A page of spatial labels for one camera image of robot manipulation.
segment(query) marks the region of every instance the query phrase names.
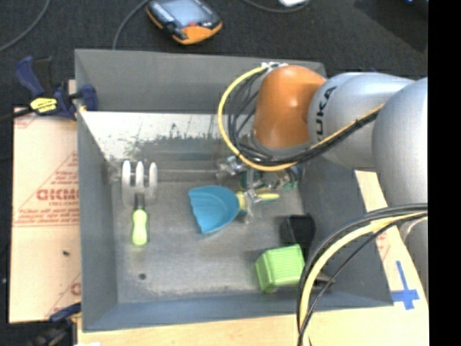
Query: green handle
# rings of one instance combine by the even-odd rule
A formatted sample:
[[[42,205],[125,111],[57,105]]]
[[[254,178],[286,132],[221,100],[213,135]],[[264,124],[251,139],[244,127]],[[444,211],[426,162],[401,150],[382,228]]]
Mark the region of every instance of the green handle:
[[[147,243],[147,221],[148,214],[143,209],[136,209],[133,212],[133,243],[141,246]]]

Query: cardboard sheet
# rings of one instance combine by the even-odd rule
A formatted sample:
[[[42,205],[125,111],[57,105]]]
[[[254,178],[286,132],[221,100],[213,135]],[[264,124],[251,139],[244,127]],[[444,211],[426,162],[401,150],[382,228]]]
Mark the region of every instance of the cardboard sheet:
[[[15,120],[10,322],[46,320],[80,301],[77,171],[75,122]]]

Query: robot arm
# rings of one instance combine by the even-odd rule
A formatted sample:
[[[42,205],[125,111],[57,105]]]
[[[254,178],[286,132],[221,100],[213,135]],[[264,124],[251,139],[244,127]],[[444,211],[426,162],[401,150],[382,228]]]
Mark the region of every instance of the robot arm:
[[[374,121],[322,157],[352,169],[375,171],[389,206],[427,203],[427,78],[345,73],[319,80],[308,71],[282,66],[266,75],[256,102],[254,143],[273,156],[299,153],[306,144],[321,142],[383,105]],[[298,125],[295,133],[292,124]],[[298,140],[303,143],[296,149]],[[427,221],[405,243],[429,298]]]

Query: blue tape marker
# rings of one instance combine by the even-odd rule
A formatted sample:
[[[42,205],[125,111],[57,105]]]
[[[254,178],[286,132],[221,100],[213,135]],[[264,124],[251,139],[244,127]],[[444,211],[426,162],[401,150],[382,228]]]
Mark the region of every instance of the blue tape marker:
[[[405,306],[405,310],[414,309],[415,306],[413,305],[413,301],[419,300],[418,292],[416,292],[416,289],[410,290],[408,288],[405,275],[403,274],[402,263],[400,261],[397,261],[396,263],[397,263],[398,273],[400,274],[400,278],[402,280],[403,290],[391,291],[390,294],[394,302],[397,302],[397,301],[403,302],[403,305]]]

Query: gray bin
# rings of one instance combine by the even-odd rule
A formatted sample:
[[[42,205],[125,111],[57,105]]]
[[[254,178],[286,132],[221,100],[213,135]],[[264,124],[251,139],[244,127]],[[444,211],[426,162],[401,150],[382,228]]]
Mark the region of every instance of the gray bin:
[[[99,111],[79,116],[83,330],[124,329],[293,314],[297,291],[259,290],[254,263],[282,246],[279,225],[309,212],[314,245],[363,216],[354,173],[319,157],[303,166],[295,190],[268,204],[263,216],[241,219],[203,235],[187,191],[216,178],[216,161],[230,154],[216,127],[225,88],[266,58],[76,50],[76,83],[92,84]],[[325,75],[320,63],[284,61]],[[147,207],[150,242],[130,241],[133,208],[121,200],[122,160],[155,161],[157,200]],[[325,269],[332,274],[354,247]],[[379,254],[368,245],[341,273],[318,310],[392,303]]]

